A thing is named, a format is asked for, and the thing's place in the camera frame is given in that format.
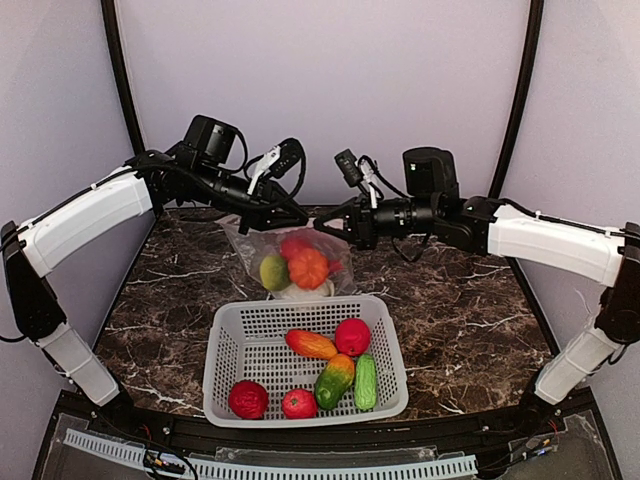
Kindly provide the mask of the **orange pumpkin toy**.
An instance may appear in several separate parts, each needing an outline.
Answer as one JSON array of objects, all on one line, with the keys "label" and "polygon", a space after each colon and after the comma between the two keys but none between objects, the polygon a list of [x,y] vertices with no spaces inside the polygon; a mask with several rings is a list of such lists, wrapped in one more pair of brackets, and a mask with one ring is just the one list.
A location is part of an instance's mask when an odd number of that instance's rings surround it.
[{"label": "orange pumpkin toy", "polygon": [[329,276],[328,263],[320,251],[305,249],[288,261],[290,279],[302,289],[316,289]]}]

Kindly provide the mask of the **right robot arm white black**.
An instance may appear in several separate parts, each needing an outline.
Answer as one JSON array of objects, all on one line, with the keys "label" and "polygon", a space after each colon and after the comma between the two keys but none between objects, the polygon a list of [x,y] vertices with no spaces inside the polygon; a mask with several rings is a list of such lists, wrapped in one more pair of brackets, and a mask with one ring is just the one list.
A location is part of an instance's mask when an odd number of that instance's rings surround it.
[{"label": "right robot arm white black", "polygon": [[314,221],[315,229],[360,250],[382,237],[422,235],[476,255],[532,261],[572,272],[604,286],[600,310],[584,330],[535,377],[532,394],[560,403],[617,350],[639,340],[639,227],[600,227],[526,209],[509,199],[459,194],[454,157],[436,147],[403,154],[407,194],[379,200],[350,150],[336,155],[344,179],[360,190]]}]

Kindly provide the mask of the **yellow lemon toy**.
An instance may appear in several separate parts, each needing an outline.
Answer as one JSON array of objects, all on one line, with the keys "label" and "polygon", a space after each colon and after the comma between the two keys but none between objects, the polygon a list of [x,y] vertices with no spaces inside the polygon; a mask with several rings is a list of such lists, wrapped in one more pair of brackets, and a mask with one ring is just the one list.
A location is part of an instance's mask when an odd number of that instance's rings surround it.
[{"label": "yellow lemon toy", "polygon": [[290,284],[288,263],[280,255],[267,255],[259,266],[260,280],[264,288],[271,292],[286,289]]}]

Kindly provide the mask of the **red chili pepper toy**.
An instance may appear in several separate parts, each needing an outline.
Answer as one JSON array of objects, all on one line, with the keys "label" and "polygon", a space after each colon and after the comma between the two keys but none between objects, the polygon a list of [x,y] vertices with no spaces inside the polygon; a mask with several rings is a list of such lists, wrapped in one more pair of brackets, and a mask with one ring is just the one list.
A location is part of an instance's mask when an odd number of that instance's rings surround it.
[{"label": "red chili pepper toy", "polygon": [[329,274],[336,274],[345,270],[345,266],[341,260],[330,260],[328,263]]}]

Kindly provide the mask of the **white cauliflower toy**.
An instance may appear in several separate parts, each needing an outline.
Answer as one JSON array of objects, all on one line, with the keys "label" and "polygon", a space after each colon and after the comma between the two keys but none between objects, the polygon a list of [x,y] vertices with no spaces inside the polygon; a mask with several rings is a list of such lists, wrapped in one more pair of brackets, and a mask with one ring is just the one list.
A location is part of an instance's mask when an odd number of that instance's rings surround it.
[{"label": "white cauliflower toy", "polygon": [[272,295],[275,299],[293,299],[293,300],[308,300],[324,297],[332,297],[335,293],[335,287],[331,280],[326,280],[316,289],[302,289],[295,283],[291,283],[285,289],[273,292]]}]

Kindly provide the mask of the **clear zip top bag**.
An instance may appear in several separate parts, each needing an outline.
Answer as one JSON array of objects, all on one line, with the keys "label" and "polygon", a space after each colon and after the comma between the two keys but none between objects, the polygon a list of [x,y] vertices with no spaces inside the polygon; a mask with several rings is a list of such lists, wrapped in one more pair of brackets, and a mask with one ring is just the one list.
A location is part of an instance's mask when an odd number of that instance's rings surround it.
[{"label": "clear zip top bag", "polygon": [[246,272],[276,299],[309,299],[355,292],[349,245],[312,224],[240,232],[240,217],[218,221]]}]

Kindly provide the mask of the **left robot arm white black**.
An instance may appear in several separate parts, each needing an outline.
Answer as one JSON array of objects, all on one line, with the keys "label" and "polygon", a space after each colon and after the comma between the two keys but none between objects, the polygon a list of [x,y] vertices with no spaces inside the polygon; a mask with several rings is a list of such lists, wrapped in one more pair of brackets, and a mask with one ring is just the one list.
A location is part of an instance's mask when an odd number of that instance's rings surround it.
[{"label": "left robot arm white black", "polygon": [[128,399],[120,382],[73,328],[49,282],[60,266],[126,222],[174,204],[211,206],[239,218],[239,232],[304,226],[296,203],[307,169],[301,142],[286,138],[240,167],[225,167],[240,130],[197,115],[166,151],[146,150],[48,211],[1,229],[1,258],[18,336],[96,407]]}]

